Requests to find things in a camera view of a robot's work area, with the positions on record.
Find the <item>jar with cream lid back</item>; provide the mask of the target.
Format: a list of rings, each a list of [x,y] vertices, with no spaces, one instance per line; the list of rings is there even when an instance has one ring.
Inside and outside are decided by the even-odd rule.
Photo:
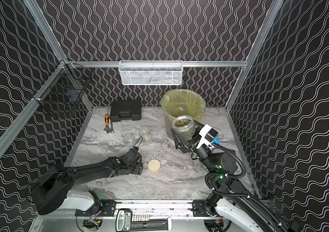
[[[183,136],[187,141],[191,140],[195,134],[195,124],[194,120],[189,115],[183,115],[177,117],[172,122],[173,129],[176,130],[181,136]]]

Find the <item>jar with cream lid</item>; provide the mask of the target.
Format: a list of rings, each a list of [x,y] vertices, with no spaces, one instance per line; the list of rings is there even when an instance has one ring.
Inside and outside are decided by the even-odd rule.
[[[152,143],[153,140],[153,133],[150,128],[143,127],[139,130],[139,136],[142,137],[141,144],[143,146],[149,145]]]
[[[183,136],[187,141],[191,140],[195,134],[195,124],[194,120],[189,115],[183,115],[177,117],[172,122],[173,129],[176,130],[181,136]]]

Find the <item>cream jar lid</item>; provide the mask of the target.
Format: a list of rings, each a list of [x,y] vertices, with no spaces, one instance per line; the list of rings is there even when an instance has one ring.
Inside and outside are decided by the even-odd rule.
[[[156,159],[152,159],[148,162],[147,168],[150,172],[157,173],[161,168],[161,163]]]

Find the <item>jar with cream lid front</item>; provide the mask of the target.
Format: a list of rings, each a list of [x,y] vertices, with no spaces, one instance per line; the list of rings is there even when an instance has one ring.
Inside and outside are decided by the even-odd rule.
[[[153,133],[150,128],[143,127],[139,130],[139,136],[142,137],[141,144],[143,146],[149,145],[152,143],[153,140]]]

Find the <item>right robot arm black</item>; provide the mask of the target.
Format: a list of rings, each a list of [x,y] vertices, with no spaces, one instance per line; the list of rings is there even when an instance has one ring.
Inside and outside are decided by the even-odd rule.
[[[247,169],[235,151],[223,147],[218,132],[190,116],[172,123],[176,149],[190,154],[207,170],[204,177],[211,194],[204,203],[205,212],[220,216],[247,232],[299,232],[295,221],[278,217],[243,185]]]

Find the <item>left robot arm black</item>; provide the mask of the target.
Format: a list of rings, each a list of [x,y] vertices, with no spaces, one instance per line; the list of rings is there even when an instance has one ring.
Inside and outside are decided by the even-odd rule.
[[[120,157],[76,167],[51,167],[31,184],[30,195],[39,215],[47,215],[57,209],[70,208],[87,211],[99,202],[90,191],[82,195],[82,201],[73,200],[71,190],[81,184],[102,178],[124,175],[140,176],[143,170],[142,155],[138,147],[129,149]]]

